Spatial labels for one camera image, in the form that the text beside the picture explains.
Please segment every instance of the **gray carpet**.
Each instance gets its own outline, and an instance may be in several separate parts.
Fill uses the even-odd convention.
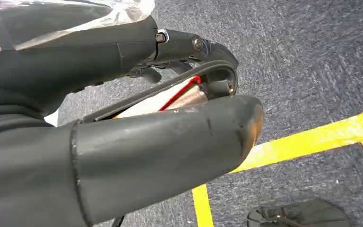
[[[154,18],[161,27],[221,42],[236,55],[240,94],[257,96],[266,108],[259,143],[363,112],[363,0],[157,0]],[[60,124],[150,86],[119,79],[71,94]],[[353,226],[363,226],[363,149],[224,176],[208,191],[215,227],[243,227],[254,206],[312,197],[335,202],[353,215]],[[128,215],[124,227],[196,222],[187,192]]]

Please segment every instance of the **wire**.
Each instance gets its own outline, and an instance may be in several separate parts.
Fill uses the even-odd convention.
[[[113,223],[112,223],[111,227],[120,227],[123,220],[124,220],[124,216],[121,216],[120,218],[115,218],[113,220]]]

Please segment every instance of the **hex bolt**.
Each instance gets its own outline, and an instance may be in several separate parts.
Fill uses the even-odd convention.
[[[166,36],[163,33],[158,33],[158,34],[155,35],[155,40],[158,43],[164,43],[164,42],[166,42]]]
[[[193,47],[195,50],[200,51],[202,49],[202,39],[199,36],[193,38]]]

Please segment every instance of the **yellow floor line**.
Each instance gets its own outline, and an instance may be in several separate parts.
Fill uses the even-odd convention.
[[[207,186],[205,184],[198,186],[192,190],[192,193],[195,213],[197,214],[197,225],[199,227],[213,227]]]
[[[265,166],[354,143],[363,144],[363,113],[253,147],[231,173]],[[199,227],[214,227],[206,185],[192,190]]]

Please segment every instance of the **red wire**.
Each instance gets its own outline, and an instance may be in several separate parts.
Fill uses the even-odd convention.
[[[162,106],[159,111],[165,110],[170,104],[172,104],[174,101],[176,101],[176,99],[181,96],[182,94],[184,94],[184,92],[186,92],[192,85],[194,84],[200,84],[201,83],[201,77],[199,76],[194,76],[191,78],[191,80],[189,81],[189,83],[182,87],[173,97],[171,97],[164,106]]]

